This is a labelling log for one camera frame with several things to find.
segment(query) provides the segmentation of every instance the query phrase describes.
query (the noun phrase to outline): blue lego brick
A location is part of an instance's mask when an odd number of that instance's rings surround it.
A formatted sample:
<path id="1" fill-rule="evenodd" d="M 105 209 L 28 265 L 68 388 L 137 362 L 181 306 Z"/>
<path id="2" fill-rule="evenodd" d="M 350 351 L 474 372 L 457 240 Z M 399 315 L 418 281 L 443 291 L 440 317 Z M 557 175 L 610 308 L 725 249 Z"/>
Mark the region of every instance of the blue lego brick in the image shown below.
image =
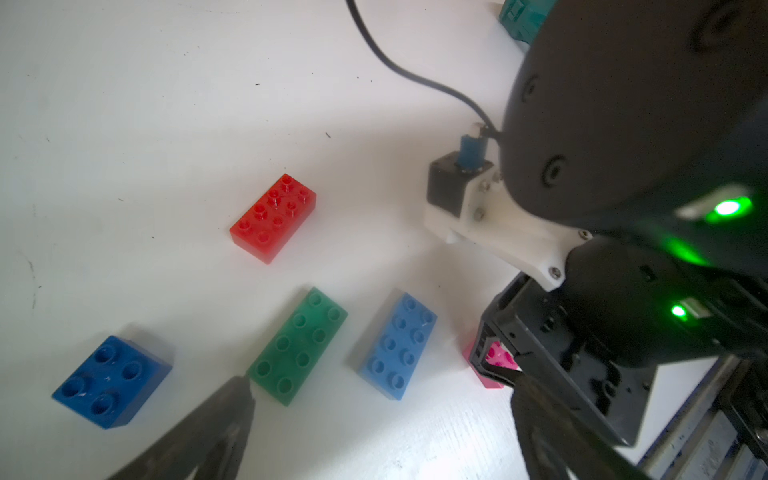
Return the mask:
<path id="1" fill-rule="evenodd" d="M 430 309 L 404 293 L 360 375 L 389 398 L 402 399 L 436 320 Z"/>
<path id="2" fill-rule="evenodd" d="M 109 336 L 53 392 L 53 399 L 103 429 L 130 422 L 171 365 L 126 340 Z"/>
<path id="3" fill-rule="evenodd" d="M 485 149 L 488 146 L 486 137 L 470 137 L 462 135 L 461 147 L 458 150 L 456 163 L 463 170 L 479 170 L 485 164 Z"/>

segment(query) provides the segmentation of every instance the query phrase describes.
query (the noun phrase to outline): red lego brick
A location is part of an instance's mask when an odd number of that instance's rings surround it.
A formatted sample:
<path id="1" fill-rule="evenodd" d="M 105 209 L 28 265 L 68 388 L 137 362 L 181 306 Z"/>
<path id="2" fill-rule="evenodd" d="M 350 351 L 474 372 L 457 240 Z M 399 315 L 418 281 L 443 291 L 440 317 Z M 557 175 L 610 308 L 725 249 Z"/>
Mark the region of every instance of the red lego brick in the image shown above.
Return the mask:
<path id="1" fill-rule="evenodd" d="M 315 210 L 317 195 L 283 175 L 233 226 L 232 240 L 269 264 Z"/>

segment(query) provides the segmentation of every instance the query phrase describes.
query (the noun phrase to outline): screw hole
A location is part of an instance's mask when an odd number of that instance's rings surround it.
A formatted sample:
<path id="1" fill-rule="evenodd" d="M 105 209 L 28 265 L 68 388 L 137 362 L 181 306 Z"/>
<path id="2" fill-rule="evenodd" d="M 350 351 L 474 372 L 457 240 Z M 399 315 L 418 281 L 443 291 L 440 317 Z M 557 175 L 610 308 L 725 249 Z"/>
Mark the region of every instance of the screw hole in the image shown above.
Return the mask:
<path id="1" fill-rule="evenodd" d="M 405 366 L 412 366 L 414 363 L 416 363 L 416 357 L 408 350 L 402 351 L 400 359 L 402 360 L 402 364 Z"/>
<path id="2" fill-rule="evenodd" d="M 384 350 L 392 352 L 395 348 L 397 348 L 397 342 L 393 338 L 386 336 L 382 340 L 382 346 L 384 347 Z"/>
<path id="3" fill-rule="evenodd" d="M 315 330 L 315 332 L 312 334 L 312 340 L 315 343 L 323 343 L 323 342 L 325 342 L 326 341 L 326 332 L 325 332 L 325 330 L 323 330 L 323 329 Z"/>
<path id="4" fill-rule="evenodd" d="M 379 359 L 371 359 L 371 371 L 377 375 L 384 373 L 384 362 Z"/>
<path id="5" fill-rule="evenodd" d="M 299 355 L 296 355 L 296 364 L 304 368 L 305 366 L 310 364 L 310 355 L 307 352 L 301 352 Z"/>
<path id="6" fill-rule="evenodd" d="M 404 386 L 406 386 L 406 380 L 402 378 L 398 374 L 392 375 L 392 378 L 389 380 L 389 384 L 394 388 L 395 390 L 401 390 Z"/>
<path id="7" fill-rule="evenodd" d="M 303 328 L 306 325 L 306 317 L 301 313 L 297 313 L 293 316 L 293 326 L 297 329 Z"/>
<path id="8" fill-rule="evenodd" d="M 424 340 L 425 340 L 424 334 L 422 332 L 420 332 L 419 330 L 413 330 L 413 333 L 411 333 L 411 339 L 417 345 L 420 344 L 420 343 L 424 343 Z"/>
<path id="9" fill-rule="evenodd" d="M 541 182 L 545 187 L 554 187 L 562 178 L 564 169 L 565 158 L 562 155 L 552 157 L 541 172 Z"/>
<path id="10" fill-rule="evenodd" d="M 79 376 L 73 376 L 61 386 L 61 394 L 70 399 L 85 391 L 85 380 Z"/>
<path id="11" fill-rule="evenodd" d="M 114 406 L 114 397 L 108 393 L 104 393 L 96 397 L 96 400 L 91 404 L 91 413 L 94 415 L 103 415 L 112 410 Z"/>
<path id="12" fill-rule="evenodd" d="M 267 376 L 272 371 L 272 366 L 269 362 L 266 360 L 259 362 L 258 365 L 256 365 L 256 374 L 258 376 Z"/>
<path id="13" fill-rule="evenodd" d="M 339 311 L 339 309 L 337 309 L 336 307 L 332 306 L 330 308 L 330 310 L 328 310 L 328 318 L 332 322 L 335 322 L 335 321 L 337 321 L 338 319 L 341 318 L 341 312 Z"/>
<path id="14" fill-rule="evenodd" d="M 141 370 L 143 370 L 143 368 L 139 362 L 128 362 L 123 367 L 122 376 L 126 380 L 133 380 L 141 375 Z"/>
<path id="15" fill-rule="evenodd" d="M 277 391 L 286 394 L 290 393 L 290 391 L 293 390 L 293 382 L 290 381 L 290 379 L 281 379 L 277 383 Z"/>
<path id="16" fill-rule="evenodd" d="M 117 356 L 118 351 L 112 345 L 103 345 L 94 353 L 94 360 L 97 363 L 106 363 L 115 360 Z"/>
<path id="17" fill-rule="evenodd" d="M 278 337 L 275 341 L 275 348 L 278 352 L 285 352 L 288 347 L 290 347 L 290 339 L 285 335 Z"/>

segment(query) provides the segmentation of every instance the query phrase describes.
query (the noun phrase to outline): green led light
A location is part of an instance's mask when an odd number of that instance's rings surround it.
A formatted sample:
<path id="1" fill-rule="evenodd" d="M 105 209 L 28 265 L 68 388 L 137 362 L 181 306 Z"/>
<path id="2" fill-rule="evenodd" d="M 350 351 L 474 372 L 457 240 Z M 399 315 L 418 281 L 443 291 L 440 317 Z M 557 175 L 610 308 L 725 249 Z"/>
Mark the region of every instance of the green led light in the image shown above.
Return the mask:
<path id="1" fill-rule="evenodd" d="M 740 208 L 741 205 L 739 205 L 739 202 L 735 200 L 726 200 L 717 205 L 717 207 L 715 207 L 715 211 L 720 215 L 727 217 L 728 215 L 733 215 L 734 213 L 738 212 Z"/>
<path id="2" fill-rule="evenodd" d="M 701 256 L 691 245 L 683 242 L 679 238 L 668 238 L 664 242 L 664 249 L 680 260 L 692 263 L 693 265 L 709 266 L 710 263 Z"/>
<path id="3" fill-rule="evenodd" d="M 687 315 L 687 312 L 682 306 L 675 305 L 672 307 L 672 315 L 679 316 L 682 318 Z"/>
<path id="4" fill-rule="evenodd" d="M 715 209 L 704 217 L 704 220 L 707 223 L 720 223 L 743 217 L 749 214 L 752 209 L 752 200 L 749 197 L 732 198 L 718 203 Z"/>

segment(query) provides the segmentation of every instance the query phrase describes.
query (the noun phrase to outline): pink lego brick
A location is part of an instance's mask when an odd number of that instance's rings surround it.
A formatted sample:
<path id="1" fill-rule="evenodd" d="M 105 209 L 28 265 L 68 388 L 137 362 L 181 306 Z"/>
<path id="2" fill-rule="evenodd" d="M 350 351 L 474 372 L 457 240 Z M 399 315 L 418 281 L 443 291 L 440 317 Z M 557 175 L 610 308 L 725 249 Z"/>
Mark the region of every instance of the pink lego brick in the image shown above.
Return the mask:
<path id="1" fill-rule="evenodd" d="M 469 362 L 469 354 L 472 352 L 472 347 L 475 345 L 474 342 L 467 345 L 467 348 L 464 349 L 464 352 L 462 355 L 464 356 L 464 360 Z M 500 342 L 493 342 L 493 345 L 491 345 L 491 348 L 488 349 L 488 355 L 485 356 L 485 361 L 490 363 L 491 365 L 500 366 L 505 369 L 513 369 L 513 370 L 519 370 L 520 367 L 517 363 L 515 363 L 515 360 L 512 358 L 512 355 L 501 345 Z M 478 376 L 480 379 L 480 382 L 486 389 L 500 389 L 504 386 L 499 382 L 494 382 L 491 379 L 487 379 L 484 376 L 477 373 L 475 370 L 475 367 L 472 367 L 472 371 L 475 372 L 475 375 Z"/>

